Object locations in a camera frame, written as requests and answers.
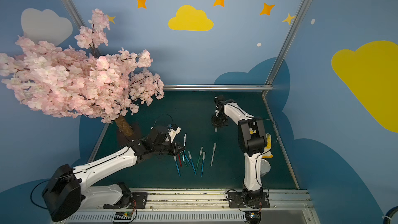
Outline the blue carving knife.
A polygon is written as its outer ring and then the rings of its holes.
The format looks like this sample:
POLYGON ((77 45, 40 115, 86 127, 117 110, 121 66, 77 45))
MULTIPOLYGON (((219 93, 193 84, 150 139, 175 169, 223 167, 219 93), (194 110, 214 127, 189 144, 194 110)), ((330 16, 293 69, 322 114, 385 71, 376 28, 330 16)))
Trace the blue carving knife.
POLYGON ((187 139, 187 134, 184 135, 184 140, 183 140, 183 148, 184 148, 182 152, 183 161, 185 160, 186 139, 187 139))
POLYGON ((177 158, 176 158, 176 156, 173 156, 173 158, 174 158, 174 161, 175 161, 175 165, 176 165, 178 176, 181 177, 181 173, 180 173, 180 169, 179 169, 179 164, 177 162, 177 158))

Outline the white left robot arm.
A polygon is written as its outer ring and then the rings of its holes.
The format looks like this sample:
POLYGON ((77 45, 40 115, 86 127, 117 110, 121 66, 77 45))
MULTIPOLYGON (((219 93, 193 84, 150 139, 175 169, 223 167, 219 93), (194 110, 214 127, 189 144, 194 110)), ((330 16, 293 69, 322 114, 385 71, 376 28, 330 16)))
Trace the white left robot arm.
POLYGON ((184 150, 175 137, 181 128, 176 124, 153 127, 149 135, 130 140, 122 149, 96 161, 71 168, 57 168, 41 195, 53 222, 60 222, 77 212, 83 205, 101 205, 105 209, 136 207, 131 190, 116 183, 107 192, 93 192, 90 187, 102 179, 135 166, 153 155, 175 156, 184 150))

